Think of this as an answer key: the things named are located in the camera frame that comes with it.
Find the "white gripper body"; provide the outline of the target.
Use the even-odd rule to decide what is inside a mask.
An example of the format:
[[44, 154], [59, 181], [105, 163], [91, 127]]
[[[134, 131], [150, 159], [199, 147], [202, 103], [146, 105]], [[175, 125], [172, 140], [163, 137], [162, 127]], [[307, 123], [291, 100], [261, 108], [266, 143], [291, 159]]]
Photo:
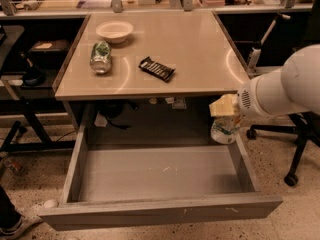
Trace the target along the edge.
[[241, 113], [247, 117], [280, 115], [283, 90], [279, 77], [262, 75], [246, 82], [237, 93]]

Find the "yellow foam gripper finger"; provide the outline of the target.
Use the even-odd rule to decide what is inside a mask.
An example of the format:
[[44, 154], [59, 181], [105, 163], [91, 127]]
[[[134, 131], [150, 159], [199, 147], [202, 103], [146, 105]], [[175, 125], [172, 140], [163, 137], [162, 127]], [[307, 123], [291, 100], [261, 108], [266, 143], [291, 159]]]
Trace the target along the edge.
[[209, 105], [212, 117], [235, 116], [240, 113], [236, 94], [224, 94]]

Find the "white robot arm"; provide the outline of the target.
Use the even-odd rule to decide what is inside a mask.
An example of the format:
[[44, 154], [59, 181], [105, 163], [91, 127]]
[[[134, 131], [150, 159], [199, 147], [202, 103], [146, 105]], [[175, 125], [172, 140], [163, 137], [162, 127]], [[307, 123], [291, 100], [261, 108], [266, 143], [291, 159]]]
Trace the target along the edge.
[[209, 109], [212, 117], [320, 114], [320, 45], [298, 50], [281, 68], [247, 81], [236, 94], [222, 95]]

